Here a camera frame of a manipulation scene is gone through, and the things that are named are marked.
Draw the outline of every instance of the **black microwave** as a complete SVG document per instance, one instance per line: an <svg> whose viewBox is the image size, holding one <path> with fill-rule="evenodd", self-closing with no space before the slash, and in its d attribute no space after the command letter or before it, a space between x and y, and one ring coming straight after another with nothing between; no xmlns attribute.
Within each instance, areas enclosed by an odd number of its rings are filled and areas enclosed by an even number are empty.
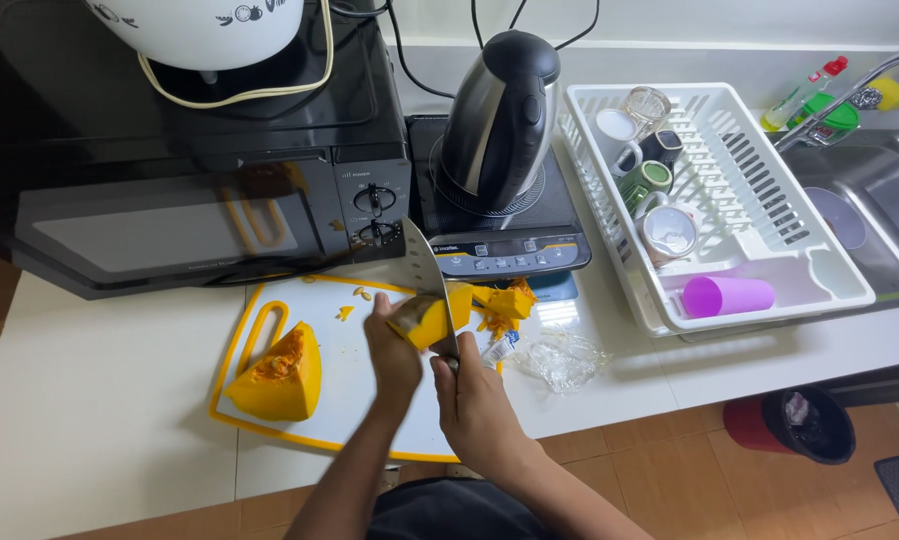
<svg viewBox="0 0 899 540"><path fill-rule="evenodd" d="M225 287L404 254L412 166L374 19L333 19L322 88L192 109L82 0L0 0L0 257L83 298ZM261 62L171 92L318 80L322 15Z"/></svg>

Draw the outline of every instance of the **hand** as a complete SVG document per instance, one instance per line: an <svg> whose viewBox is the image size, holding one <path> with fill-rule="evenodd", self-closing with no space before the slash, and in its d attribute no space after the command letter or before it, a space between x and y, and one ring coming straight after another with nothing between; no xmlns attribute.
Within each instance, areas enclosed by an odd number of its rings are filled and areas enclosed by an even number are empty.
<svg viewBox="0 0 899 540"><path fill-rule="evenodd" d="M386 293L377 293L363 331L376 374L376 402L388 411L405 414L422 380L422 360L419 351L386 324L400 304L393 305Z"/></svg>
<svg viewBox="0 0 899 540"><path fill-rule="evenodd" d="M472 332L459 342L459 374L449 370L445 358L433 356L440 427L456 457L474 472L497 482L518 472L509 468L516 457L535 458L539 443L526 436L503 389L503 377L483 367Z"/></svg>

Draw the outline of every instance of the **kitchen knife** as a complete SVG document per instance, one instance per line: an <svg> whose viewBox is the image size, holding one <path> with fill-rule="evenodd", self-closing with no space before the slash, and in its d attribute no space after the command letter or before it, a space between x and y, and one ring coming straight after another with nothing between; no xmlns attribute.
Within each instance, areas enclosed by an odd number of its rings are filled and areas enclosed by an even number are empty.
<svg viewBox="0 0 899 540"><path fill-rule="evenodd" d="M448 358L446 362L453 373L459 373L459 345L456 343L456 325L452 323L452 309L449 308L449 295L443 280L443 270L436 261L436 254L429 246L426 237L408 216L402 216L402 234L406 238L406 260L409 264L409 275L413 276L416 294L428 294L442 298L446 306L446 323L449 334L429 348L433 353Z"/></svg>

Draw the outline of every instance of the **white dish rack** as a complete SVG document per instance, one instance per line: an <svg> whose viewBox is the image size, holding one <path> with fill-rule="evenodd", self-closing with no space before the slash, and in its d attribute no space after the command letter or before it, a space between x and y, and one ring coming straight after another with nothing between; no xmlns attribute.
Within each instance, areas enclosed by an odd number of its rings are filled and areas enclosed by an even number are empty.
<svg viewBox="0 0 899 540"><path fill-rule="evenodd" d="M693 253L654 268L588 128L597 112L618 109L635 86L570 86L560 126L644 332L659 338L858 308L875 300L735 90L721 82L653 84L673 105L663 128L683 141L670 198L675 195L704 215ZM766 311L691 318L682 293L696 276L766 280L776 303Z"/></svg>

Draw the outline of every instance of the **white rice cooker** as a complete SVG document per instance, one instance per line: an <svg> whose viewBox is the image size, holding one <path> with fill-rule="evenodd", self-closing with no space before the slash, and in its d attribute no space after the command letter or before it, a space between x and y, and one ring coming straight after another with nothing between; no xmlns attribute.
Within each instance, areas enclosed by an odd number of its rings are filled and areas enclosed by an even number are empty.
<svg viewBox="0 0 899 540"><path fill-rule="evenodd" d="M144 57L219 71L262 62L299 30L303 0L84 0Z"/></svg>

